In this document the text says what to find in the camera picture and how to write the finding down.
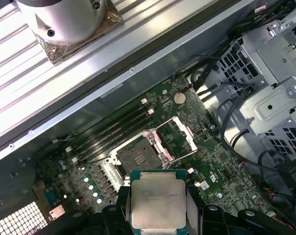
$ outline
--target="black cable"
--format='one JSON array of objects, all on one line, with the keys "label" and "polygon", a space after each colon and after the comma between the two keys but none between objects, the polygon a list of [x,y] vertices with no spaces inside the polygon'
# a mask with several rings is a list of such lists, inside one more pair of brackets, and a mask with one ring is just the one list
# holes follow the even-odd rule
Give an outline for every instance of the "black cable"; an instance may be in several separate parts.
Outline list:
[{"label": "black cable", "polygon": [[[269,206],[269,207],[271,207],[271,209],[272,210],[274,210],[275,212],[277,212],[282,218],[284,218],[290,225],[292,225],[293,226],[293,228],[296,230],[296,225],[284,214],[284,213],[282,213],[279,209],[277,209],[275,206],[273,206],[272,205],[272,201],[270,201],[269,199],[267,199],[267,198],[264,198],[263,196],[262,196],[262,192],[261,192],[261,190],[260,190],[260,188],[259,188],[259,185],[261,184],[261,182],[262,181],[260,181],[258,184],[256,184],[256,187],[255,188],[252,188],[251,186],[249,186],[248,184],[247,184],[247,182],[244,180],[244,175],[243,175],[243,173],[242,173],[242,169],[243,169],[243,167],[239,167],[238,168],[238,173],[239,173],[239,176],[240,176],[240,179],[241,179],[241,181],[245,184],[245,186],[246,187],[248,187],[250,190],[252,190],[252,191],[254,191],[254,192],[256,192],[256,193],[258,193],[261,197],[262,197],[262,199],[264,199],[265,200],[265,202],[266,202],[266,204]],[[275,175],[278,175],[278,174],[272,174],[272,175],[268,175],[268,176],[266,176],[265,178],[268,178],[268,177],[272,177],[272,176],[275,176]]]},{"label": "black cable", "polygon": [[248,134],[248,133],[249,133],[249,130],[248,130],[248,129],[246,129],[246,130],[242,131],[241,133],[239,133],[239,134],[237,135],[237,137],[234,139],[233,143],[232,143],[232,148],[235,147],[237,141],[238,141],[243,135]]},{"label": "black cable", "polygon": [[225,105],[227,104],[228,102],[231,102],[233,103],[233,100],[232,99],[226,99],[225,101],[223,101],[219,107],[217,108],[217,113],[216,113],[216,119],[217,119],[217,122],[219,122],[219,113],[220,113],[220,109]]},{"label": "black cable", "polygon": [[185,77],[188,77],[189,75],[191,75],[192,73],[196,72],[199,68],[204,67],[206,64],[208,64],[210,61],[212,61],[211,58],[206,58],[204,60],[200,60],[198,61],[196,64],[192,65],[191,67],[189,67],[188,69],[186,69],[184,71],[184,75]]},{"label": "black cable", "polygon": [[213,56],[219,57],[219,59],[212,59],[209,63],[207,63],[207,67],[202,72],[201,76],[198,77],[198,80],[194,83],[193,87],[195,91],[197,91],[206,81],[207,77],[209,76],[211,70],[214,68],[216,63],[220,60],[221,56],[223,56],[227,50],[230,48],[230,43],[237,38],[242,37],[245,33],[248,31],[251,31],[255,28],[258,28],[262,25],[265,25],[269,22],[272,22],[274,20],[279,20],[281,18],[284,18],[291,10],[287,7],[285,7],[281,11],[280,14],[272,15],[274,12],[278,11],[279,8],[287,2],[288,0],[279,0],[269,8],[255,13],[255,14],[249,14],[248,16],[244,17],[238,24],[234,25],[230,28],[228,37],[229,39],[217,50],[216,53],[213,54]]},{"label": "black cable", "polygon": [[[221,82],[221,86],[222,85],[230,85],[230,86],[233,86],[233,87],[247,87],[248,84],[247,83],[238,83],[238,82]],[[215,84],[211,87],[209,87],[208,89],[204,90],[204,91],[201,91],[201,92],[198,92],[197,95],[198,96],[202,96],[203,94],[206,94],[216,88],[218,88],[219,85],[218,84]]]},{"label": "black cable", "polygon": [[248,95],[249,95],[249,91],[244,90],[242,92],[242,94],[237,97],[237,99],[234,101],[234,103],[230,107],[229,111],[227,112],[227,114],[226,114],[226,116],[225,116],[225,118],[223,120],[223,124],[222,124],[222,128],[221,128],[221,143],[228,151],[230,151],[231,154],[233,154],[235,157],[239,158],[241,161],[243,161],[245,163],[248,163],[248,164],[250,164],[252,166],[255,166],[255,167],[258,167],[258,168],[261,168],[261,169],[266,169],[268,171],[277,173],[277,170],[275,170],[273,168],[263,166],[261,164],[255,163],[255,162],[243,157],[242,155],[237,153],[230,145],[228,145],[228,143],[226,142],[226,140],[224,138],[225,137],[225,131],[226,131],[226,128],[227,128],[227,124],[228,124],[233,112],[235,111],[236,108],[238,108],[242,104],[242,102],[244,101],[244,99],[246,97],[248,97]]},{"label": "black cable", "polygon": [[[284,155],[283,153],[270,149],[270,150],[265,150],[265,151],[263,151],[263,152],[259,155],[259,157],[258,157],[258,164],[261,164],[261,165],[262,165],[262,160],[263,160],[264,156],[265,156],[267,153],[269,153],[269,154],[270,154],[270,153],[278,154],[278,155],[280,155],[280,156],[281,156],[286,162],[290,162],[290,161],[291,161],[291,160],[289,159],[289,157],[286,156],[286,155]],[[264,178],[264,171],[263,171],[263,169],[260,169],[260,176],[261,176],[261,179]]]}]

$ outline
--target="metal frame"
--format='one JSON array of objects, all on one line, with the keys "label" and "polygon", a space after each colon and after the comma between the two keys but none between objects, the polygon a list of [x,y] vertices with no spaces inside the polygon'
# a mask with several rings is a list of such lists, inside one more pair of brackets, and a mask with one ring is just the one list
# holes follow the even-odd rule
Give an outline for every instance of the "metal frame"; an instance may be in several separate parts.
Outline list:
[{"label": "metal frame", "polygon": [[[130,69],[129,66],[143,56],[160,50],[174,37],[235,2],[237,0],[116,1],[124,25],[57,66],[47,60],[16,6],[6,6],[0,11],[0,137],[6,135],[0,139],[0,146],[33,129],[33,125],[42,121],[42,116],[51,116],[91,88],[97,87],[100,93],[106,93],[112,87],[105,91],[100,86],[117,73]],[[192,16],[198,19],[187,22]],[[173,30],[184,21],[188,25],[180,32]]]}]

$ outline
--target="silver metal panel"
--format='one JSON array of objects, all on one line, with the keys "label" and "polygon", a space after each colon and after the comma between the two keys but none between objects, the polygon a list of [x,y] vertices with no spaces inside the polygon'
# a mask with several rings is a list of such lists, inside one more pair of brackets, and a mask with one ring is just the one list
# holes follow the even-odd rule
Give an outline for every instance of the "silver metal panel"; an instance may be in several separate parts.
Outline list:
[{"label": "silver metal panel", "polygon": [[[56,117],[29,131],[24,137],[11,143],[10,146],[1,151],[0,159],[11,153],[24,157],[32,156],[36,149],[56,136],[62,136],[73,131],[77,132],[77,115],[81,113],[81,110],[90,111],[93,104],[96,104],[96,107],[102,104],[106,113],[102,116],[101,112],[98,113],[96,109],[93,109],[91,113],[97,114],[100,118],[101,116],[102,118],[106,117],[108,113],[112,113],[120,106],[169,77],[182,62],[194,55],[195,52],[205,53],[208,49],[214,48],[225,37],[228,28],[239,17],[248,12],[247,7],[252,2],[253,0],[239,2],[137,64],[130,71],[121,74]],[[85,121],[86,126],[91,126],[92,123],[95,124],[92,118]]]},{"label": "silver metal panel", "polygon": [[[5,83],[0,72],[0,136],[213,2],[141,1],[123,14],[123,26],[57,66],[33,49],[35,36],[15,5],[6,6],[0,12],[0,69],[13,59],[25,62],[6,71]],[[125,9],[122,3],[116,7]]]},{"label": "silver metal panel", "polygon": [[264,133],[290,118],[296,107],[296,9],[243,37],[243,48],[270,85],[240,108],[250,128]]}]

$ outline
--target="ventilation grille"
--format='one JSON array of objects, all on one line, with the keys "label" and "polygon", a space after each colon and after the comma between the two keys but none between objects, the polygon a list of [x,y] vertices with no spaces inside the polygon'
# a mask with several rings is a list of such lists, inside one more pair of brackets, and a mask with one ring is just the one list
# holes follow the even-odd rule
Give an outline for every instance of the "ventilation grille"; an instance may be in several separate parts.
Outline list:
[{"label": "ventilation grille", "polygon": [[[248,83],[259,75],[238,43],[219,60],[218,65],[229,82]],[[234,89],[239,94],[243,88]]]},{"label": "ventilation grille", "polygon": [[1,235],[32,235],[47,222],[35,202],[0,220]]},{"label": "ventilation grille", "polygon": [[296,128],[295,127],[281,127],[281,133],[276,135],[274,131],[270,130],[265,135],[269,138],[270,143],[276,151],[286,154],[296,154]]}]

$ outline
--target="wire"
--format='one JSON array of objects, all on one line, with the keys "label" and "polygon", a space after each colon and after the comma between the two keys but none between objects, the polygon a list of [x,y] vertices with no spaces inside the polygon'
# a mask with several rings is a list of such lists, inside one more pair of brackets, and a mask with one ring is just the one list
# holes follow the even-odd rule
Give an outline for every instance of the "wire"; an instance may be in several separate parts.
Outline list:
[{"label": "wire", "polygon": [[220,113],[220,109],[221,109],[225,104],[227,104],[228,102],[233,103],[233,100],[232,100],[232,99],[226,99],[226,100],[223,101],[223,102],[219,105],[219,107],[217,108],[216,119],[217,119],[218,122],[219,122],[219,113]]},{"label": "wire", "polygon": [[287,224],[287,223],[284,223],[282,220],[279,220],[279,219],[276,219],[276,218],[273,218],[273,219],[274,219],[275,221],[281,223],[281,224],[284,224],[284,225],[288,226],[290,229],[294,230],[294,228],[293,228],[291,225],[289,225],[289,224]]},{"label": "wire", "polygon": [[[221,82],[220,84],[221,84],[221,86],[222,85],[229,85],[229,86],[233,86],[233,87],[242,87],[242,88],[248,86],[247,83],[237,83],[237,82]],[[206,89],[206,90],[204,90],[202,92],[198,92],[197,95],[202,96],[202,95],[204,95],[204,94],[206,94],[206,93],[208,93],[208,92],[210,92],[210,91],[212,91],[212,90],[214,90],[214,89],[216,89],[218,87],[219,87],[219,85],[215,84],[215,85],[209,87],[208,89]]]},{"label": "wire", "polygon": [[[248,187],[250,190],[252,190],[252,191],[254,191],[254,192],[256,192],[256,193],[258,193],[259,195],[261,195],[261,197],[262,197],[262,193],[261,193],[261,191],[260,191],[260,189],[258,188],[258,186],[259,186],[259,184],[261,183],[261,182],[259,182],[258,184],[256,184],[256,187],[251,187],[251,186],[249,186],[248,184],[247,184],[247,182],[244,180],[244,175],[243,175],[243,173],[242,173],[242,169],[243,168],[245,168],[246,166],[245,165],[242,165],[242,166],[240,166],[240,167],[238,167],[238,173],[239,173],[239,176],[240,176],[240,178],[241,178],[241,180],[242,180],[242,182],[245,184],[245,186],[246,187]],[[271,177],[271,176],[274,176],[274,175],[277,175],[277,174],[272,174],[272,175],[268,175],[267,177],[265,177],[265,178],[268,178],[268,177]],[[271,202],[269,202],[266,198],[264,198],[264,197],[262,197],[264,200],[265,200],[265,202],[266,202],[266,204],[272,209],[272,210],[274,210],[274,211],[276,211],[282,218],[284,218],[295,230],[296,230],[296,225],[284,214],[284,213],[282,213],[279,209],[277,209],[275,206],[273,206],[271,203],[272,203],[272,201]]]},{"label": "wire", "polygon": [[[262,160],[263,160],[264,156],[265,156],[267,153],[269,153],[269,154],[270,154],[270,153],[278,154],[278,155],[280,155],[280,156],[281,156],[286,162],[290,162],[290,161],[291,161],[291,160],[289,159],[289,157],[286,156],[286,155],[284,155],[283,153],[270,149],[270,150],[265,150],[265,151],[263,151],[263,152],[259,155],[259,157],[258,157],[258,164],[261,164],[261,165],[262,165]],[[264,178],[264,171],[263,171],[263,169],[260,169],[260,175],[261,175],[261,178]]]},{"label": "wire", "polygon": [[204,59],[204,60],[201,60],[201,61],[197,62],[195,65],[191,66],[191,68],[193,68],[194,66],[196,66],[197,69],[198,69],[198,68],[201,68],[202,66],[204,66],[204,65],[207,64],[207,62],[206,62],[205,64],[202,65],[202,63],[200,63],[200,62],[202,62],[202,61],[208,61],[208,62],[209,62],[210,60],[216,58],[215,56],[212,56],[212,55],[206,55],[206,54],[205,54],[205,55],[191,55],[191,56],[188,57],[185,61],[183,61],[181,64],[179,64],[179,65],[177,66],[175,72],[173,73],[173,75],[172,75],[172,77],[171,77],[172,81],[174,81],[175,76],[179,73],[179,71],[182,69],[182,67],[184,67],[184,66],[189,62],[189,60],[192,59],[193,57],[198,58],[198,59],[199,59],[199,58],[203,58],[203,59]]},{"label": "wire", "polygon": [[234,139],[234,141],[233,141],[233,143],[232,143],[232,148],[235,147],[237,141],[238,141],[243,135],[248,134],[248,133],[249,133],[249,130],[248,130],[248,129],[246,129],[246,130],[242,131],[241,133],[239,133],[238,136]]},{"label": "wire", "polygon": [[228,33],[228,40],[213,54],[213,56],[219,57],[219,59],[213,59],[210,62],[206,63],[207,67],[202,72],[201,76],[198,77],[198,80],[194,83],[194,89],[197,91],[206,81],[209,76],[211,70],[214,68],[216,63],[220,60],[220,58],[227,52],[227,50],[231,47],[231,42],[236,40],[237,38],[242,37],[245,33],[261,27],[265,24],[268,24],[274,20],[279,20],[287,16],[291,9],[284,7],[283,10],[277,14],[274,12],[278,11],[282,4],[288,2],[288,0],[279,0],[271,7],[254,14],[249,14],[244,17],[239,23],[232,26]]},{"label": "wire", "polygon": [[227,128],[227,124],[233,114],[233,112],[235,111],[236,108],[238,108],[242,102],[244,101],[244,99],[249,95],[248,91],[247,90],[244,90],[242,92],[242,94],[240,96],[237,97],[237,99],[234,101],[234,103],[232,104],[232,106],[230,107],[230,109],[228,110],[224,120],[223,120],[223,124],[222,124],[222,127],[221,127],[221,143],[222,145],[230,151],[231,154],[233,154],[235,157],[239,158],[241,161],[245,162],[245,163],[249,163],[250,165],[252,166],[256,166],[258,168],[261,168],[261,169],[266,169],[268,171],[271,171],[271,172],[276,172],[277,173],[277,170],[273,169],[273,168],[270,168],[270,167],[266,167],[266,166],[263,166],[261,164],[258,164],[258,163],[255,163],[245,157],[243,157],[242,155],[240,155],[239,153],[237,153],[230,145],[228,145],[228,143],[226,142],[225,140],[225,131],[226,131],[226,128]]},{"label": "wire", "polygon": [[238,168],[240,168],[241,166],[244,165],[244,162],[241,162],[239,165],[238,165]]}]

